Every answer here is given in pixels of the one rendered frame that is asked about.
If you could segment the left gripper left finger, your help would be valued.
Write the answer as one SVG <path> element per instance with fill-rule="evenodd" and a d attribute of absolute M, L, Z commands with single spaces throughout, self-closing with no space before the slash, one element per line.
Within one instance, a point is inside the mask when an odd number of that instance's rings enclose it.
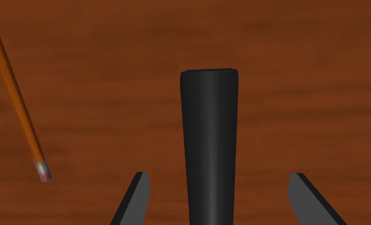
<path fill-rule="evenodd" d="M 150 197 L 147 172 L 137 172 L 110 225 L 143 225 Z"/>

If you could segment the black cylinder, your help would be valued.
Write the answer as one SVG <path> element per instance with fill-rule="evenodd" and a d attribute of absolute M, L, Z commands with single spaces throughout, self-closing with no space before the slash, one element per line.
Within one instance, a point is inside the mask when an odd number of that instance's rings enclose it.
<path fill-rule="evenodd" d="M 180 76 L 190 225 L 233 225 L 238 71 Z"/>

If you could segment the brown wooden table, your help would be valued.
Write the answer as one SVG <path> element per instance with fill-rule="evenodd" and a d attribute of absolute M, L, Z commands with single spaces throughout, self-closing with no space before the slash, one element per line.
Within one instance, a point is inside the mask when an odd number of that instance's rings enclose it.
<path fill-rule="evenodd" d="M 304 173 L 371 225 L 371 0 L 0 0 L 0 35 L 53 178 L 0 79 L 0 225 L 109 225 L 149 174 L 145 225 L 189 225 L 179 75 L 239 72 L 234 225 L 298 225 Z"/>

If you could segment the orange pencil with eraser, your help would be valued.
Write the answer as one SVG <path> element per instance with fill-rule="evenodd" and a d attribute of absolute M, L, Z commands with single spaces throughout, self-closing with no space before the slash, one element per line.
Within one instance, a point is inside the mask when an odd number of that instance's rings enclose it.
<path fill-rule="evenodd" d="M 12 66 L 9 62 L 3 42 L 0 37 L 0 76 L 5 84 L 11 105 L 17 115 L 24 137 L 42 182 L 51 180 L 52 175 L 42 152 L 39 139 L 34 130 L 31 118 L 17 84 Z"/>

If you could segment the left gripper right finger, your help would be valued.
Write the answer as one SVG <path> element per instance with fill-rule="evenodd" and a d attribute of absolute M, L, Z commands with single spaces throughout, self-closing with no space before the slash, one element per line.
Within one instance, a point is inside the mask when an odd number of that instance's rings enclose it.
<path fill-rule="evenodd" d="M 287 197 L 299 225 L 347 225 L 303 173 L 291 173 Z"/>

